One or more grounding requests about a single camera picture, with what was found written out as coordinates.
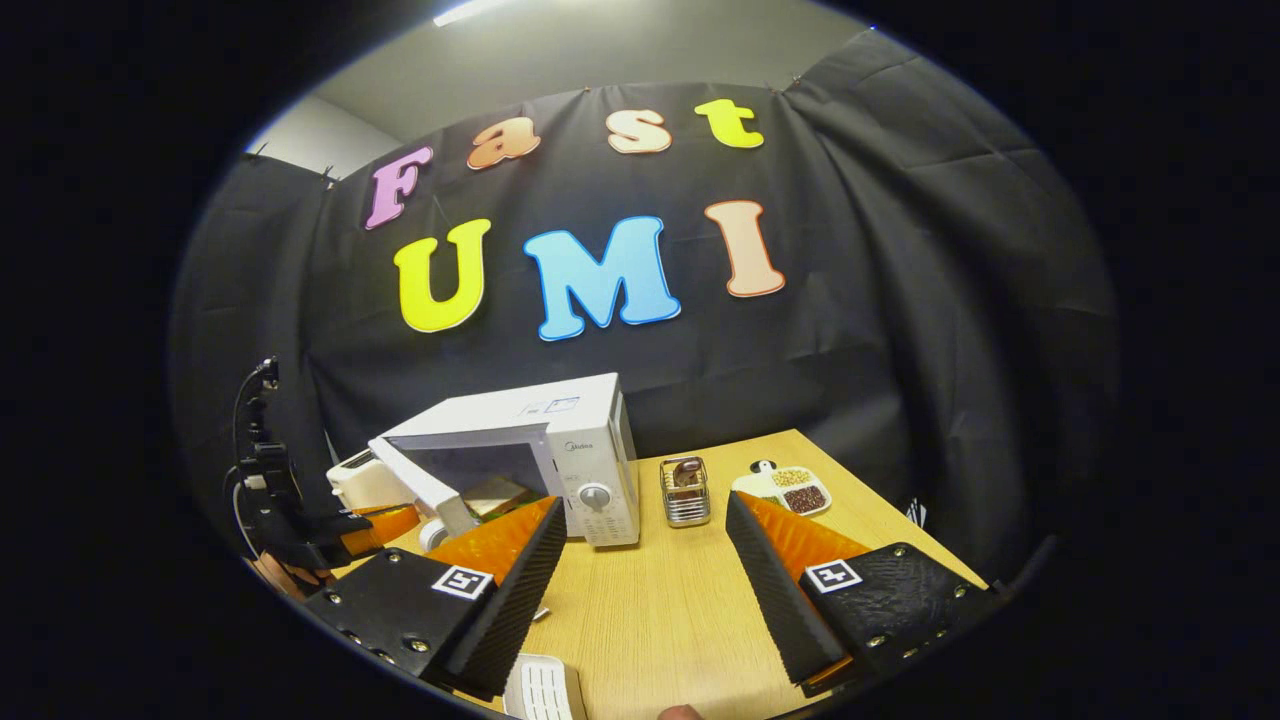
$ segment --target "white microwave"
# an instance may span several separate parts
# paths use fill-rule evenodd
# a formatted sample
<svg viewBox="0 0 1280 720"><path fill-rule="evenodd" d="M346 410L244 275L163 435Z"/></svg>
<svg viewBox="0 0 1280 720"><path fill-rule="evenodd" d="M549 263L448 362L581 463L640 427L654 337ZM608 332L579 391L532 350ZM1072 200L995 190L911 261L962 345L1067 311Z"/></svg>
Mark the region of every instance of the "white microwave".
<svg viewBox="0 0 1280 720"><path fill-rule="evenodd" d="M570 537L596 547L640 539L635 445L617 373L452 397L369 448L451 536L476 524L461 493L500 475L563 497Z"/></svg>

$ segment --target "pink letter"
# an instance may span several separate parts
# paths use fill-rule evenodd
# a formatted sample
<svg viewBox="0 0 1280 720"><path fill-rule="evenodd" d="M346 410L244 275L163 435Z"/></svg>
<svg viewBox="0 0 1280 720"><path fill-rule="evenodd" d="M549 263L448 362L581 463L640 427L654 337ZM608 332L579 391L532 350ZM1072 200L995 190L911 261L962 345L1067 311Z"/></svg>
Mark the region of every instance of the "pink letter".
<svg viewBox="0 0 1280 720"><path fill-rule="evenodd" d="M737 297L754 297L782 290L787 279L773 269L769 251L760 237L760 223L756 220L764 208L750 200L730 200L717 202L704 210L716 220L724 236L724 249L728 250L728 264L733 269L728 293Z"/></svg>
<svg viewBox="0 0 1280 720"><path fill-rule="evenodd" d="M387 220L394 220L404 211L401 197L408 197L417 184L417 165L431 161L431 149L424 147L374 170L374 211L365 222L365 229L374 229Z"/></svg>

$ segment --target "ceiling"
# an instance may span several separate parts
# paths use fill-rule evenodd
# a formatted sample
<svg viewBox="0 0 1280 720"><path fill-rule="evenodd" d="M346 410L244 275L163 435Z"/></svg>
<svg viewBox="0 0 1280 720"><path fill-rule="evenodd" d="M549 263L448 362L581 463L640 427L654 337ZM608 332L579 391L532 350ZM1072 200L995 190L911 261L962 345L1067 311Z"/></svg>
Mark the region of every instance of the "ceiling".
<svg viewBox="0 0 1280 720"><path fill-rule="evenodd" d="M580 87L696 81L782 88L865 28L809 0L509 0L443 28L425 17L314 94L411 142Z"/></svg>

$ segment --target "metal basket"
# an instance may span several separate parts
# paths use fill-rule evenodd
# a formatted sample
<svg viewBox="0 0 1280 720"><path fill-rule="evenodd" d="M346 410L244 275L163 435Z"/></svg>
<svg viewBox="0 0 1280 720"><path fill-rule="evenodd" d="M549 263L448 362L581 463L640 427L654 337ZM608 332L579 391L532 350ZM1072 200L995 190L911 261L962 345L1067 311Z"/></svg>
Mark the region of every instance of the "metal basket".
<svg viewBox="0 0 1280 720"><path fill-rule="evenodd" d="M686 465L696 462L696 466ZM707 464L696 455L671 457L658 465L662 505L672 528L701 525L712 519L712 496L707 491Z"/></svg>

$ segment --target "table surface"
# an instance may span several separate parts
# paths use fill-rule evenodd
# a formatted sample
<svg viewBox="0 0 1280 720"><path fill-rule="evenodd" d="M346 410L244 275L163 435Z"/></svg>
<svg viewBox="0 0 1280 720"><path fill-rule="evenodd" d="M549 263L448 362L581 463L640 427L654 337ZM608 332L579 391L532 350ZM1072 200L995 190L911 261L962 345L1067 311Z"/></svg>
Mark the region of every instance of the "table surface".
<svg viewBox="0 0 1280 720"><path fill-rule="evenodd" d="M591 720L657 717L689 703L708 720L769 717L817 702L787 682L755 594L724 533L730 486L768 459L822 479L832 505L810 518L870 548L909 542L986 588L973 570L796 430L671 454L707 464L712 519L669 528L658 489L662 457L631 464L640 495L640 543L593 548L564 544L522 652L550 655L579 671ZM421 552L417 530L390 544ZM352 564L338 575L349 573ZM502 711L502 698L477 705Z"/></svg>

